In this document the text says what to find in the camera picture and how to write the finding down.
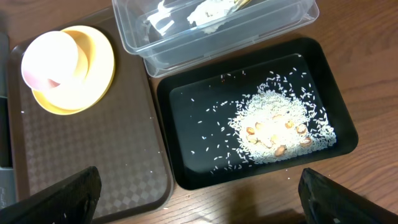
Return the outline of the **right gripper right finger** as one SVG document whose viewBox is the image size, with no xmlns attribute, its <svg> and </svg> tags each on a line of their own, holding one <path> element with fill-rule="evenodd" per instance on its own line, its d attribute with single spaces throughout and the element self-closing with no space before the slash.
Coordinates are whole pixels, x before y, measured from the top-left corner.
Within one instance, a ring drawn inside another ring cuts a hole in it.
<svg viewBox="0 0 398 224">
<path fill-rule="evenodd" d="M 303 170 L 298 185 L 307 223 L 397 223 L 397 215 L 317 171 Z"/>
</svg>

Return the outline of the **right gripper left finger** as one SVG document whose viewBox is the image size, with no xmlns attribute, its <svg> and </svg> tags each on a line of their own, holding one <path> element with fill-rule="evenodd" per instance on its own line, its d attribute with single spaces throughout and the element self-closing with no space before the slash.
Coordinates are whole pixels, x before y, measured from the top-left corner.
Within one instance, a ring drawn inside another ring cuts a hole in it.
<svg viewBox="0 0 398 224">
<path fill-rule="evenodd" d="M 90 166 L 1 210 L 1 223 L 91 223 L 101 178 Z"/>
</svg>

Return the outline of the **rice and food scraps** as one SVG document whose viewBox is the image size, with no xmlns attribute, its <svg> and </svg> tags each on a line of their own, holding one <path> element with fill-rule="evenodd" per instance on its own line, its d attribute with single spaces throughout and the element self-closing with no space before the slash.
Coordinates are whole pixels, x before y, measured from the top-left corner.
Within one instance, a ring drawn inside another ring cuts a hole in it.
<svg viewBox="0 0 398 224">
<path fill-rule="evenodd" d="M 199 145 L 188 158 L 194 171 L 215 176 L 286 161 L 337 143 L 337 134 L 307 68 L 269 71 L 242 94 L 216 100 L 192 93 L 185 100 Z"/>
</svg>

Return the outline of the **yellow plate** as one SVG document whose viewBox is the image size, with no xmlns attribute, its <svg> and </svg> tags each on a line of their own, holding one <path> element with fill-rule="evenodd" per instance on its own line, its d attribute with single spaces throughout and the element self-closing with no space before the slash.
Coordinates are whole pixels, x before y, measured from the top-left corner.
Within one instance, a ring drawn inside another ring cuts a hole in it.
<svg viewBox="0 0 398 224">
<path fill-rule="evenodd" d="M 40 92 L 33 90 L 36 102 L 46 111 L 57 115 L 71 115 L 88 109 L 106 94 L 111 86 L 115 58 L 108 38 L 90 26 L 71 26 L 62 30 L 82 48 L 88 59 L 84 79 L 71 87 Z"/>
</svg>

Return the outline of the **white cup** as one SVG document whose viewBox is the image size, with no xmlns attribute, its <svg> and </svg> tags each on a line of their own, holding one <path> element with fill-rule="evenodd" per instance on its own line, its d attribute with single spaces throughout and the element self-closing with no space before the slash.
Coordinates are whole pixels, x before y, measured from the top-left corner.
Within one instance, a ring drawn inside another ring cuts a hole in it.
<svg viewBox="0 0 398 224">
<path fill-rule="evenodd" d="M 22 57 L 21 75 L 35 90 L 49 90 L 66 83 L 75 75 L 79 48 L 65 32 L 50 31 L 34 39 Z"/>
</svg>

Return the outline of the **green snack wrapper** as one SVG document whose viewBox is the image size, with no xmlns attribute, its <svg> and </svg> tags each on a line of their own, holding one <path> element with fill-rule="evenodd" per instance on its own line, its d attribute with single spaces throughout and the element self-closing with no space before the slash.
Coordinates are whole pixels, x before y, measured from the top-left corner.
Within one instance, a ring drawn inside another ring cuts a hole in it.
<svg viewBox="0 0 398 224">
<path fill-rule="evenodd" d="M 234 0 L 234 4 L 237 8 L 243 7 L 249 2 L 251 2 L 251 0 Z"/>
</svg>

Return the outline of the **white tissue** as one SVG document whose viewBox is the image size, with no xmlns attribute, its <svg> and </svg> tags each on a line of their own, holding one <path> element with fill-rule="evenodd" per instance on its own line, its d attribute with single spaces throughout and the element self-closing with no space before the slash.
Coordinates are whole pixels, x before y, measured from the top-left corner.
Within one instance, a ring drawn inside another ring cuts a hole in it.
<svg viewBox="0 0 398 224">
<path fill-rule="evenodd" d="M 187 17 L 190 25 L 202 26 L 209 22 L 222 19 L 236 10 L 236 0 L 206 0 L 199 4 Z"/>
</svg>

